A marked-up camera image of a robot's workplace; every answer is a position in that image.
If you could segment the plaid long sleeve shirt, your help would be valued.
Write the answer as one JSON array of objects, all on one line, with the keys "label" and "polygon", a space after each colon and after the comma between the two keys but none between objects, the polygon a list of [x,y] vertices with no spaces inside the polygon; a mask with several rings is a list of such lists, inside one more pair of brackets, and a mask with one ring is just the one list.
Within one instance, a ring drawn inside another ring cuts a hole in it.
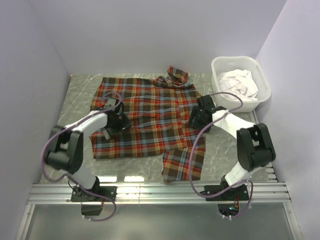
[{"label": "plaid long sleeve shirt", "polygon": [[206,137],[188,123],[200,98],[188,78],[187,72],[175,67],[155,79],[104,77],[90,108],[106,103],[107,93],[118,93],[131,127],[111,139],[106,139],[101,130],[93,133],[93,157],[100,160],[162,155],[164,182],[199,180]]}]

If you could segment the white plastic basket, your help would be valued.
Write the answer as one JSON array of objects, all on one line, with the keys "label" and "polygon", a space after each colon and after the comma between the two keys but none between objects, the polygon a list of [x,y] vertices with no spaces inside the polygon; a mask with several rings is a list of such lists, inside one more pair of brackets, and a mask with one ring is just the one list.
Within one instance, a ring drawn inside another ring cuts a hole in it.
[{"label": "white plastic basket", "polygon": [[219,92],[215,103],[235,113],[252,112],[271,97],[271,88],[261,65],[248,56],[219,56],[212,60],[212,88]]}]

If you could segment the aluminium rail frame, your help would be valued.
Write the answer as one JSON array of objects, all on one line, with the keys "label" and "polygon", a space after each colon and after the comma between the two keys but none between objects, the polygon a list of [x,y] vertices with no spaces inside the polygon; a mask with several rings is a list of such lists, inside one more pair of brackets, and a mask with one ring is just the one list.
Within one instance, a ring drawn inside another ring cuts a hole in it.
[{"label": "aluminium rail frame", "polygon": [[[234,137],[213,127],[199,192],[218,185],[236,163]],[[218,203],[198,196],[187,181],[163,183],[161,158],[95,161],[84,143],[85,164],[103,186],[116,186],[115,203],[106,203],[102,222],[81,217],[80,202],[71,202],[65,180],[34,184],[16,238],[18,240],[301,240],[287,185],[271,164],[254,175],[252,201],[236,218],[219,213]]]}]

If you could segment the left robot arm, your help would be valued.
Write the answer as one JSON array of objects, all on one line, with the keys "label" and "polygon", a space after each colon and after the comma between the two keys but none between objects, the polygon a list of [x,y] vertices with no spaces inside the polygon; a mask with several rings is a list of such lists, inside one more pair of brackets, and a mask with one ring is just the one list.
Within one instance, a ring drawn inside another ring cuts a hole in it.
[{"label": "left robot arm", "polygon": [[88,115],[73,124],[52,128],[44,147],[43,163],[60,170],[71,179],[89,201],[101,195],[100,181],[84,165],[84,140],[97,131],[104,140],[127,130],[131,124],[124,114],[124,104],[110,97],[106,103],[94,108]]}]

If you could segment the black box under rail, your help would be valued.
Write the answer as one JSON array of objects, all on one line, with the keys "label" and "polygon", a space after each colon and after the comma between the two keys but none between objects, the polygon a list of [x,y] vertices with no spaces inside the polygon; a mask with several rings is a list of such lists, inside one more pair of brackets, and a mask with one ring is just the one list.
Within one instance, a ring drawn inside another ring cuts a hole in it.
[{"label": "black box under rail", "polygon": [[99,204],[82,204],[81,205],[81,214],[85,217],[90,216],[99,216],[102,213],[104,206],[104,201],[101,201]]}]

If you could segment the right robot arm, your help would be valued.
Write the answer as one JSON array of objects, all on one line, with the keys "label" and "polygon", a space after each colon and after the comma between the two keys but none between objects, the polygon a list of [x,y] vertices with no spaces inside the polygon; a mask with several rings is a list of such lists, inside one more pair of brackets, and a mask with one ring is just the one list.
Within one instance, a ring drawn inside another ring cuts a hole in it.
[{"label": "right robot arm", "polygon": [[[244,102],[235,94],[216,92],[216,95],[230,95],[239,100],[239,106],[228,110],[223,106],[216,106],[211,95],[197,99],[197,107],[192,109],[188,125],[200,130],[197,135],[188,160],[188,180],[193,191],[203,198],[222,196],[226,200],[233,199],[238,194],[238,187],[248,183],[253,173],[276,159],[275,148],[264,123],[253,123],[233,114],[244,105]],[[216,126],[236,139],[237,163],[221,179],[220,191],[212,195],[198,192],[192,180],[192,161],[194,151],[203,133],[212,126]]]}]

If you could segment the white shirt in basket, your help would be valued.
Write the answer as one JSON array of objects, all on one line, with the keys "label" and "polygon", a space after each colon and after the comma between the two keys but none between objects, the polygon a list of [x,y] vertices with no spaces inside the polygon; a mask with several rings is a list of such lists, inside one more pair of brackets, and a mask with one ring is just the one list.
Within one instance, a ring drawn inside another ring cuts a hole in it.
[{"label": "white shirt in basket", "polygon": [[217,75],[217,79],[222,92],[234,94],[243,102],[258,100],[259,90],[250,70],[235,69],[221,72]]}]

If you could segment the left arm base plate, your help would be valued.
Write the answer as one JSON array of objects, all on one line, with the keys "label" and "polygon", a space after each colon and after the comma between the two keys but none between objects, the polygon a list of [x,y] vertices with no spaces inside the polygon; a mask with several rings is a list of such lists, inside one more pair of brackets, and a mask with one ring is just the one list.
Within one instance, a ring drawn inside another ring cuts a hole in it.
[{"label": "left arm base plate", "polygon": [[76,203],[86,202],[114,202],[117,195],[116,186],[99,186],[93,192],[74,186],[70,201]]}]

